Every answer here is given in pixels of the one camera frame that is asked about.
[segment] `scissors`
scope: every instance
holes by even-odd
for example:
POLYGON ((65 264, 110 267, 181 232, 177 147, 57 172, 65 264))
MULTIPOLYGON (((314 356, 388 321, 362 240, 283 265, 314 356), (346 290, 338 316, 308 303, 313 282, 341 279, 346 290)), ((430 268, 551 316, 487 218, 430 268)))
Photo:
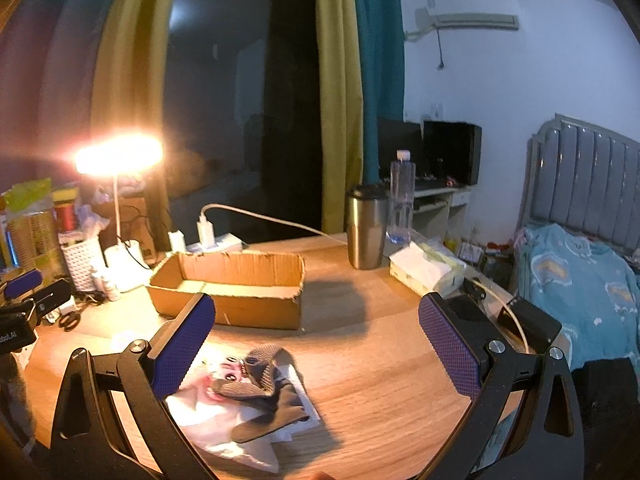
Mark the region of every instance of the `scissors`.
POLYGON ((90 304, 100 305, 104 303, 104 294, 101 292, 79 292, 78 294, 82 297, 82 303, 75 310, 60 316, 58 320, 58 326, 65 332, 71 332, 80 324, 82 313, 90 304))

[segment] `tumbler lid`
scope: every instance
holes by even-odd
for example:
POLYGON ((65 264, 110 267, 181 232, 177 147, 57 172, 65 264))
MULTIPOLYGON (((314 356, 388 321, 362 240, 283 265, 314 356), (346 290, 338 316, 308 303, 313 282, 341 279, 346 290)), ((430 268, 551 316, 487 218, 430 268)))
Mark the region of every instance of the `tumbler lid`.
POLYGON ((347 197, 358 200, 386 200, 388 198, 388 190, 382 183, 366 184, 352 187, 348 190, 347 197))

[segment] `computer monitor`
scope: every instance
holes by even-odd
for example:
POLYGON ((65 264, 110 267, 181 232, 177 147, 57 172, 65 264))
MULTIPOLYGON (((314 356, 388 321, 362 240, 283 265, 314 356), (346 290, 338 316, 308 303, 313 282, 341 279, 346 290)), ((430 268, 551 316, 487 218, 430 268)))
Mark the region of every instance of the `computer monitor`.
POLYGON ((482 128, 476 124, 424 121, 424 151, 437 178, 478 183, 482 128))
POLYGON ((416 176, 428 174, 420 124, 404 123, 378 117, 378 167, 380 179, 391 175, 391 162, 396 160, 397 150, 409 150, 415 163, 416 176))

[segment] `tissue box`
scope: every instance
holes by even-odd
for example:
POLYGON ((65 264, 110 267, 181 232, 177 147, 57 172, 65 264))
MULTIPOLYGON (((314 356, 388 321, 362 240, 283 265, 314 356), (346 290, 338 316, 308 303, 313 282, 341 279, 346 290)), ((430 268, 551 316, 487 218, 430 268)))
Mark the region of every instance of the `tissue box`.
POLYGON ((407 247, 392 254, 390 273, 420 296, 437 292, 445 297, 462 286, 465 267, 462 262, 435 250, 425 253, 411 242, 407 247))
POLYGON ((156 267, 146 290, 166 316, 204 292, 216 304, 217 324, 296 330, 304 279, 299 254, 175 253, 156 267))

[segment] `lamp light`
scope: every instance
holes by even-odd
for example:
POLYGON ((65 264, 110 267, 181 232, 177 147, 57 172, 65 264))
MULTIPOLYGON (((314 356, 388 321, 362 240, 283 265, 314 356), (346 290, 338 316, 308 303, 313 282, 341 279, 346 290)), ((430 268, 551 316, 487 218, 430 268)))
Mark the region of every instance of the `lamp light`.
POLYGON ((139 173, 151 168, 161 160, 162 145, 160 141, 140 132, 117 133, 111 139, 82 148, 76 154, 78 173, 113 177, 117 242, 114 246, 105 249, 104 256, 113 273, 116 286, 121 292, 127 292, 143 285, 148 280, 150 271, 143 268, 145 261, 138 241, 122 240, 118 176, 139 173))

